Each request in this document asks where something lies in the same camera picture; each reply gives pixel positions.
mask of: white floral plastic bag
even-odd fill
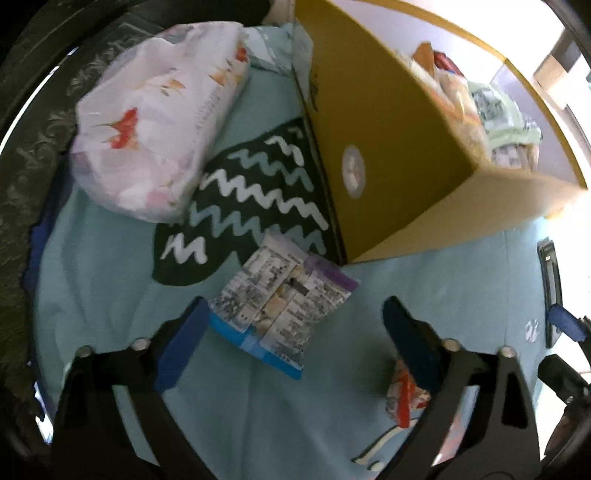
[[[183,217],[205,155],[248,74],[244,28],[176,25],[124,52],[77,105],[72,173],[98,204]]]

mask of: light blue bedsheet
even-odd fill
[[[257,71],[215,149],[250,140],[299,116],[291,82]],[[273,99],[273,108],[259,108]],[[151,336],[195,296],[212,298],[239,268],[235,253],[207,280],[172,287],[152,278],[155,226],[109,212],[74,189],[44,252],[35,341],[46,389],[57,403],[77,348],[122,349]],[[441,251],[348,265],[361,281],[318,328],[294,381],[208,331],[165,402],[220,480],[348,480],[374,476],[350,460],[393,426],[385,393],[395,351],[381,306],[398,296],[413,316],[468,349],[519,352],[530,389],[544,355],[544,299],[536,244],[544,220]],[[530,328],[538,333],[526,340]],[[116,390],[140,456],[154,460],[126,392]],[[387,462],[404,438],[376,460]]]

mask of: round sticker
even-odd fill
[[[365,188],[365,162],[354,145],[349,145],[343,153],[343,182],[349,196],[358,199]]]

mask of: wrapped item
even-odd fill
[[[535,170],[540,156],[540,146],[536,144],[509,144],[492,151],[492,163],[503,168],[523,168]]]
[[[293,25],[245,28],[244,41],[251,65],[263,70],[291,74]]]
[[[493,163],[535,170],[543,138],[540,127],[497,85],[468,82],[468,87],[493,151]]]
[[[423,410],[431,395],[419,388],[402,360],[396,361],[394,378],[386,395],[386,413],[402,429],[411,426],[411,418]]]
[[[442,51],[434,51],[433,57],[435,59],[435,66],[440,70],[447,70],[448,72],[455,73],[460,77],[465,76],[458,66],[453,63],[453,60],[445,55]]]
[[[298,380],[319,321],[357,285],[286,236],[267,233],[260,249],[210,302],[211,325],[236,346]]]
[[[77,105],[72,173],[98,204],[175,222],[248,73],[235,22],[177,25],[124,52]]]
[[[421,81],[457,139],[472,157],[490,163],[491,149],[466,79],[439,70],[435,66],[433,49],[428,42],[422,43],[411,59],[400,52],[397,55]]]

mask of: yellow cardboard box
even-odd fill
[[[295,14],[294,67],[347,261],[456,245],[586,191],[471,157],[420,83],[352,17],[327,0],[297,0]]]

